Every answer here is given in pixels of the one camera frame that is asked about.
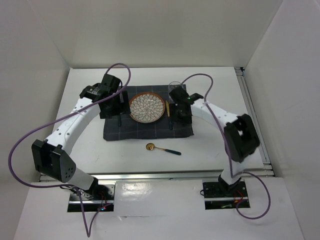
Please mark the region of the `gold spoon green handle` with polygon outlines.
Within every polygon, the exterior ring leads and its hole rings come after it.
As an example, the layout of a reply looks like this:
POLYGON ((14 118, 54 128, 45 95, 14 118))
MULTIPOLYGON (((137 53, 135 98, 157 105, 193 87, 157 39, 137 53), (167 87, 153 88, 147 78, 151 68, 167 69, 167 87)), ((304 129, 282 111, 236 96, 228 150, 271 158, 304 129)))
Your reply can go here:
POLYGON ((177 156, 181 156, 182 153, 179 152, 179 151, 175 151, 175 150, 171 150, 171 149, 167 149, 167 148, 161 148, 161 147, 157 147, 155 146, 153 143, 148 143, 145 148, 148 150, 148 151, 153 151, 154 149, 158 149, 158 150, 161 150, 161 151, 164 151, 164 152, 167 152, 167 153, 171 153, 171 154, 174 154, 174 155, 177 155, 177 156))

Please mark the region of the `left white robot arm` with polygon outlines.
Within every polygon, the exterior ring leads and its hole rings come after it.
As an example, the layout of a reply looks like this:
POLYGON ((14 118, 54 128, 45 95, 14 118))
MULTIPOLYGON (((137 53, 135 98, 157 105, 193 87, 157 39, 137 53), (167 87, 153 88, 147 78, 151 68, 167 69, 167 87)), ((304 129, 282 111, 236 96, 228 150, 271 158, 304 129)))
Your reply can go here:
POLYGON ((72 116, 45 140, 33 142, 31 150, 35 169, 64 184, 76 186, 88 200, 98 197, 108 199, 109 188, 100 185, 96 177, 80 170, 70 154, 78 138, 96 116, 110 119, 130 113, 127 91, 112 96, 121 88, 122 81, 107 73, 100 83, 86 86, 71 112, 72 116))

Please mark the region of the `clear drinking glass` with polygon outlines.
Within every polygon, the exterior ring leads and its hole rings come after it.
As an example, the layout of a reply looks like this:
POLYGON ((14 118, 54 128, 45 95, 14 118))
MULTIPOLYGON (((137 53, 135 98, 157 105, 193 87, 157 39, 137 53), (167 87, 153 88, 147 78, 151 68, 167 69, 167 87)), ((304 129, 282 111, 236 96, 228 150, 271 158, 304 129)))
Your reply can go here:
POLYGON ((175 103, 175 99, 180 91, 182 84, 179 81, 172 81, 168 85, 168 96, 169 96, 169 103, 175 103))

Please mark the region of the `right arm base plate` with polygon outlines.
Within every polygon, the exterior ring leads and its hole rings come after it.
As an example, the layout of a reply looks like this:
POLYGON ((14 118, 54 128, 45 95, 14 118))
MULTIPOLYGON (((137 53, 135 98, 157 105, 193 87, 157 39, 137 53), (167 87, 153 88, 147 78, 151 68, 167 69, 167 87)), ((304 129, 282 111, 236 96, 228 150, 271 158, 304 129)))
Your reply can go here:
POLYGON ((237 204, 239 209, 251 207, 247 186, 243 180, 238 181, 237 185, 227 192, 223 192, 218 181, 203 182, 199 194, 204 198, 205 210, 235 209, 237 204))

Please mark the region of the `dark grey checked napkin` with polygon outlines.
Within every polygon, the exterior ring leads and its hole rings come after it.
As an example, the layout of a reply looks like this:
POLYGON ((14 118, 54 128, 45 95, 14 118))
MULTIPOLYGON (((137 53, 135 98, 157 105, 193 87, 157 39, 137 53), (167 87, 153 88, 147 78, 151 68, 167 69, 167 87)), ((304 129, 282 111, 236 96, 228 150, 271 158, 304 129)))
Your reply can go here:
MULTIPOLYGON (((129 100, 133 99, 137 94, 147 92, 159 95, 164 101, 170 100, 167 85, 132 85, 128 86, 126 91, 129 100)), ((193 135, 191 124, 174 123, 173 129, 170 130, 167 113, 164 113, 159 120, 152 123, 140 123, 133 120, 128 114, 124 114, 121 116, 121 126, 118 124, 118 117, 114 116, 105 120, 103 128, 103 139, 106 141, 177 139, 188 138, 193 135)))

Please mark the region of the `gold knife green handle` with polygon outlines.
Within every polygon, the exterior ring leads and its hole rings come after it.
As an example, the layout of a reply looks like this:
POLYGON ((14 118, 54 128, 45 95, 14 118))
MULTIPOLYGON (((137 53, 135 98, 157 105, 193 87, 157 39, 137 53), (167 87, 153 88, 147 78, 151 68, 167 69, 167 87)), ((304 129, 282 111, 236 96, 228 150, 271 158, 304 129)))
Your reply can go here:
POLYGON ((169 129, 172 131, 173 130, 173 122, 172 122, 172 119, 171 119, 170 104, 169 104, 168 101, 166 101, 165 105, 166 105, 169 129))

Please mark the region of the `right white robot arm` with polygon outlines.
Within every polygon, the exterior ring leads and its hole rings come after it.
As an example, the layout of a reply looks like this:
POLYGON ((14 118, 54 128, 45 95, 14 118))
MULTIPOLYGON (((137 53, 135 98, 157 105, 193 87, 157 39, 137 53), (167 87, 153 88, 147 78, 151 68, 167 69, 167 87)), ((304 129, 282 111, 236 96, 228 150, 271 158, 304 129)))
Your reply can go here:
POLYGON ((223 196, 230 196, 241 180, 245 160, 260 146, 252 118, 248 114, 230 113, 198 93, 189 95, 180 85, 173 88, 169 96, 175 104, 172 108, 174 121, 184 123, 194 116, 220 130, 228 164, 218 177, 218 190, 223 196))

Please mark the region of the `floral patterned ceramic plate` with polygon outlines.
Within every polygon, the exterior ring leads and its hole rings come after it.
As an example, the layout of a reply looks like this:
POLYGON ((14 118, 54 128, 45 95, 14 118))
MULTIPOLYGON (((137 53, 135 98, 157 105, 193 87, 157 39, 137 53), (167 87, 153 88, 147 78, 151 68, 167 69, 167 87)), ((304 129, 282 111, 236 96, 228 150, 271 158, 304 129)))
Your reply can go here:
POLYGON ((129 101, 130 117, 138 123, 149 124, 158 121, 165 112, 165 102, 157 94, 143 92, 129 101))

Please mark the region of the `gold fork green handle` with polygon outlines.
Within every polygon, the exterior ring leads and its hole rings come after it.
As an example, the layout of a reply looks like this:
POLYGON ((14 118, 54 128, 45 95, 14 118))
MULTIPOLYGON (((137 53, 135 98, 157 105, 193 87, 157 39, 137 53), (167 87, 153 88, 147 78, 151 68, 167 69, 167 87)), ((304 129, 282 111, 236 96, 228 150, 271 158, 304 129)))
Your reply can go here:
POLYGON ((118 123, 118 126, 119 126, 119 127, 122 126, 122 118, 121 118, 121 115, 118 115, 118 116, 117 116, 117 123, 118 123))

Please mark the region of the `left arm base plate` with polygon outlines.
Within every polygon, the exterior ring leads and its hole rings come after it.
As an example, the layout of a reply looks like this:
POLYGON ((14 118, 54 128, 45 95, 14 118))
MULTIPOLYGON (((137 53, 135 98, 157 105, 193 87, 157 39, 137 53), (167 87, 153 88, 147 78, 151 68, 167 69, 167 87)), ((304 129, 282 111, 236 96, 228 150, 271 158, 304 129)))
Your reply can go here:
MULTIPOLYGON (((100 185, 92 195, 88 191, 79 189, 82 199, 83 210, 85 213, 93 213, 100 210, 101 212, 113 212, 115 208, 115 184, 100 185)), ((80 213, 82 211, 80 197, 77 191, 73 188, 69 195, 67 206, 68 213, 80 213)))

